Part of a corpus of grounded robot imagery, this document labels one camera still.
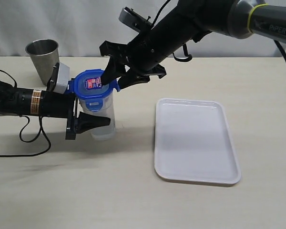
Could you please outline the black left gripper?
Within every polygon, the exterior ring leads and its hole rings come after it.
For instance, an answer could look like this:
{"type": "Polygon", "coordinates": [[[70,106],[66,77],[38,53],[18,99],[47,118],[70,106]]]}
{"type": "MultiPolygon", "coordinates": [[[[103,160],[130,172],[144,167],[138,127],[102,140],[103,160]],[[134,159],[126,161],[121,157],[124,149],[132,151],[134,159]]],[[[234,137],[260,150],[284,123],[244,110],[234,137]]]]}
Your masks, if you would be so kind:
{"type": "Polygon", "coordinates": [[[40,116],[51,118],[66,119],[66,140],[76,139],[76,134],[86,131],[108,126],[110,118],[103,116],[94,116],[91,114],[80,112],[76,118],[74,105],[76,98],[73,94],[59,94],[53,91],[55,80],[57,79],[59,64],[53,67],[52,75],[47,83],[47,88],[41,93],[40,116]]]}

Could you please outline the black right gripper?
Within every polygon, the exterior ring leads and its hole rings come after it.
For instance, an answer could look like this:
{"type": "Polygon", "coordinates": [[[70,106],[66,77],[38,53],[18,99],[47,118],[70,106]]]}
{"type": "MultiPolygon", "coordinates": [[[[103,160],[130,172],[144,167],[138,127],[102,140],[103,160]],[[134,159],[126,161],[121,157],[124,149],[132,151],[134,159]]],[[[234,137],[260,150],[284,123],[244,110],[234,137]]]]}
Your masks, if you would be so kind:
{"type": "Polygon", "coordinates": [[[119,89],[148,83],[148,75],[166,76],[166,70],[160,65],[162,55],[151,41],[151,31],[139,33],[128,44],[104,41],[100,45],[101,56],[109,56],[109,62],[101,75],[102,85],[118,80],[119,89]]]}

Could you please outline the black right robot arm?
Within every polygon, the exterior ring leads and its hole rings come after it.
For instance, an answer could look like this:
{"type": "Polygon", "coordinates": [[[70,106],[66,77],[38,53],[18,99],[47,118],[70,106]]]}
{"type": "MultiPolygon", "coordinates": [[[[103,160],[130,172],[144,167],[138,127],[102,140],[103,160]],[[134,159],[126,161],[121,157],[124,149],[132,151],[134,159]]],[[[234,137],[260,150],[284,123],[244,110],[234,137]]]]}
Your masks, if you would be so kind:
{"type": "Polygon", "coordinates": [[[128,44],[104,41],[100,53],[110,58],[101,83],[117,81],[120,89],[147,83],[154,75],[163,78],[164,59],[212,32],[236,39],[258,34],[286,43],[286,7],[263,0],[180,0],[160,21],[125,7],[119,20],[137,36],[128,44]]]}

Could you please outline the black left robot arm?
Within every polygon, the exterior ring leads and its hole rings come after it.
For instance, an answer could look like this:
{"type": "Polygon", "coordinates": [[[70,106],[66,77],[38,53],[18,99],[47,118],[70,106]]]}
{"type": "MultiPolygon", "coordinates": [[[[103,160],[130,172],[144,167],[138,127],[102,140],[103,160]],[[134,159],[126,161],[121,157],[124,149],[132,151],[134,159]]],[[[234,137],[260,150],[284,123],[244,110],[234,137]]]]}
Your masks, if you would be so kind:
{"type": "Polygon", "coordinates": [[[77,134],[108,126],[111,119],[78,112],[78,98],[69,90],[70,68],[58,62],[54,65],[46,90],[20,88],[0,81],[0,115],[38,116],[66,119],[66,139],[77,134]]]}

